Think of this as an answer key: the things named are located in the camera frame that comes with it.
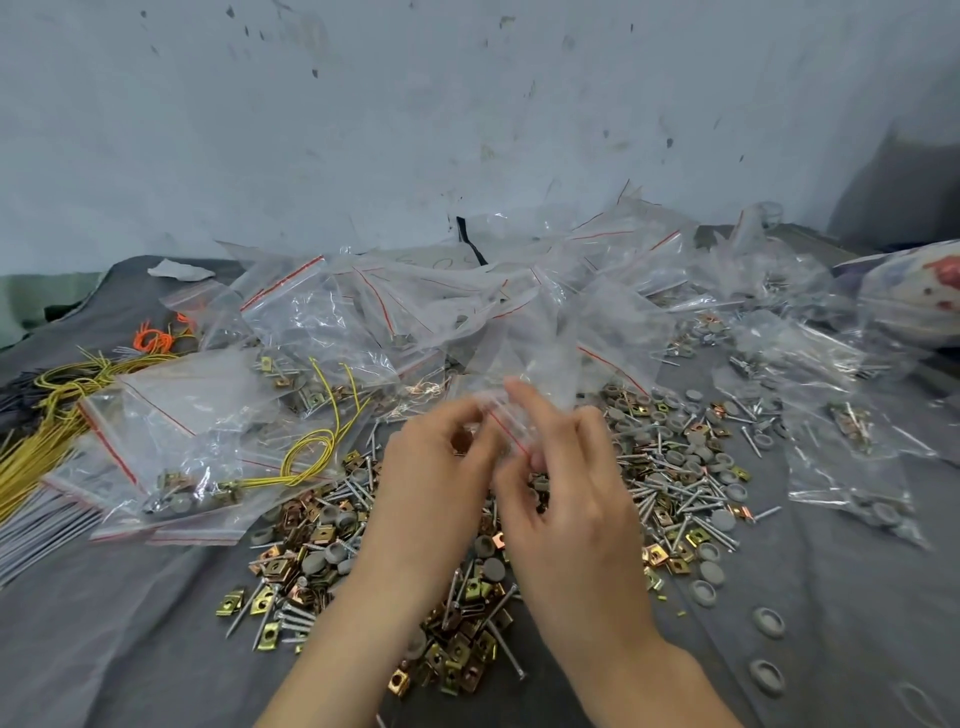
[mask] green fabric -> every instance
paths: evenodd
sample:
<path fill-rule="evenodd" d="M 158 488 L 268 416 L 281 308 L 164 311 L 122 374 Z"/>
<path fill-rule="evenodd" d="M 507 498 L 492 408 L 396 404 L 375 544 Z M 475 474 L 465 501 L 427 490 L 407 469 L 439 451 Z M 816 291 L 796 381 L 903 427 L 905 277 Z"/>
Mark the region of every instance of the green fabric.
<path fill-rule="evenodd" d="M 0 277 L 0 348 L 45 325 L 49 306 L 72 306 L 83 301 L 103 277 L 103 273 Z"/>

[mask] hand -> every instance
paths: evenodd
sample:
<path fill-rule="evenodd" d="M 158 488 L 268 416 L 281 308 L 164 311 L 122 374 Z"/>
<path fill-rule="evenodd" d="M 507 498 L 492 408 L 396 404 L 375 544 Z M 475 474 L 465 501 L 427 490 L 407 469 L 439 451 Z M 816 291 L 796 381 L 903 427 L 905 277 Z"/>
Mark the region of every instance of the hand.
<path fill-rule="evenodd" d="M 476 535 L 502 440 L 473 397 L 440 404 L 391 436 L 355 572 L 413 597 L 422 618 L 443 596 Z M 453 447 L 465 439 L 467 454 Z"/>
<path fill-rule="evenodd" d="M 527 459 L 514 455 L 497 470 L 504 540 L 540 635 L 596 720 L 604 686 L 665 645 L 646 593 L 636 507 L 599 410 L 564 413 L 529 384 L 504 386 L 540 432 L 533 460 L 550 474 L 550 507 L 539 515 Z M 633 674 L 634 683 L 642 680 Z"/>

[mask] bundle of wires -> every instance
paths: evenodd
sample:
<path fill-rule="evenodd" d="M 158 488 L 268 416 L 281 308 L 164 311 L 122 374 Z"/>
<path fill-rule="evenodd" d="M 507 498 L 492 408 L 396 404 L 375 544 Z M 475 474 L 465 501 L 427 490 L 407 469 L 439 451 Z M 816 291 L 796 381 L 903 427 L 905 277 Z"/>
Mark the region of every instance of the bundle of wires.
<path fill-rule="evenodd" d="M 78 399 L 100 391 L 119 375 L 177 358 L 171 353 L 147 353 L 111 361 L 102 354 L 84 355 L 85 361 L 36 376 L 33 385 L 39 394 L 21 388 L 13 395 L 14 402 L 35 402 L 28 410 L 35 413 L 35 419 L 22 415 L 17 429 L 8 433 L 0 447 L 0 522 L 27 499 L 42 475 L 63 460 L 74 438 L 86 432 L 86 421 L 76 406 Z"/>
<path fill-rule="evenodd" d="M 347 377 L 350 380 L 350 389 L 351 393 L 353 394 L 353 404 L 356 407 L 356 412 L 354 413 L 353 417 L 346 422 L 341 422 L 340 407 L 337 405 L 337 400 L 333 396 L 333 390 L 327 383 L 324 373 L 320 371 L 320 367 L 317 366 L 316 360 L 311 358 L 310 364 L 313 366 L 313 369 L 320 378 L 320 381 L 324 384 L 327 401 L 329 401 L 333 407 L 334 428 L 329 429 L 324 427 L 307 432 L 296 443 L 294 443 L 289 450 L 287 450 L 287 454 L 283 458 L 283 462 L 280 464 L 280 472 L 278 475 L 270 477 L 245 478 L 240 481 L 240 484 L 243 487 L 258 488 L 266 485 L 287 485 L 292 487 L 318 478 L 324 471 L 324 468 L 326 468 L 330 460 L 333 458 L 337 445 L 343 441 L 347 433 L 350 432 L 350 429 L 353 427 L 354 423 L 356 423 L 357 418 L 360 417 L 360 413 L 363 412 L 366 406 L 370 403 L 371 397 L 367 397 L 362 402 L 360 401 L 360 394 L 357 391 L 356 381 L 353 379 L 353 372 L 350 370 L 349 366 L 346 364 L 341 364 L 341 366 L 347 370 Z M 316 446 L 321 446 L 323 448 L 317 459 L 314 460 L 314 462 L 304 470 L 300 471 L 299 473 L 294 473 L 294 465 L 297 462 L 297 457 L 303 452 L 310 451 Z"/>

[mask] orange wire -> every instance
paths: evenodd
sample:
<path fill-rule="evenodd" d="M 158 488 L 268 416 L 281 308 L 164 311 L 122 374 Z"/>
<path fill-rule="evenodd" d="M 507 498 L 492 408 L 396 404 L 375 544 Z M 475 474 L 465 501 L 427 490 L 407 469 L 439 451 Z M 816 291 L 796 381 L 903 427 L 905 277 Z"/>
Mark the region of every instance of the orange wire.
<path fill-rule="evenodd" d="M 158 328 L 149 328 L 149 326 L 149 321 L 140 324 L 140 328 L 133 338 L 133 348 L 138 352 L 169 353 L 174 345 L 173 335 Z"/>

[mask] yellow wire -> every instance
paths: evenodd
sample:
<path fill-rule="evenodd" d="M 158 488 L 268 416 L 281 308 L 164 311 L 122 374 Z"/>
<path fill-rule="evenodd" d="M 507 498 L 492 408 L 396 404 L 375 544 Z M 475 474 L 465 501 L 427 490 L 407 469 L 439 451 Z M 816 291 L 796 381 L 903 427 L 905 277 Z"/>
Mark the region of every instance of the yellow wire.
<path fill-rule="evenodd" d="M 340 408 L 337 406 L 336 398 L 333 396 L 333 390 L 326 381 L 324 373 L 320 371 L 320 367 L 317 365 L 316 360 L 311 358 L 310 363 L 313 365 L 314 371 L 316 371 L 317 375 L 320 377 L 320 381 L 324 384 L 326 395 L 333 406 L 333 418 L 335 423 L 334 429 L 331 430 L 324 427 L 307 432 L 296 443 L 294 443 L 289 450 L 287 450 L 287 453 L 283 458 L 283 462 L 280 464 L 280 472 L 278 475 L 271 477 L 244 478 L 241 481 L 241 485 L 244 487 L 259 488 L 267 485 L 280 484 L 296 486 L 309 481 L 311 478 L 319 476 L 329 464 L 337 446 L 343 441 L 344 437 L 346 437 L 347 433 L 353 427 L 353 424 L 357 421 L 357 418 L 360 417 L 360 413 L 363 412 L 364 408 L 370 402 L 370 397 L 367 397 L 363 403 L 360 402 L 360 395 L 357 391 L 356 381 L 353 378 L 353 372 L 350 370 L 349 366 L 341 363 L 341 366 L 347 370 L 347 377 L 350 381 L 353 401 L 356 404 L 357 409 L 356 413 L 352 418 L 350 418 L 349 422 L 341 426 Z M 318 443 L 324 446 L 322 454 L 305 470 L 301 471 L 300 473 L 294 473 L 293 469 L 297 460 L 297 455 L 302 450 Z"/>

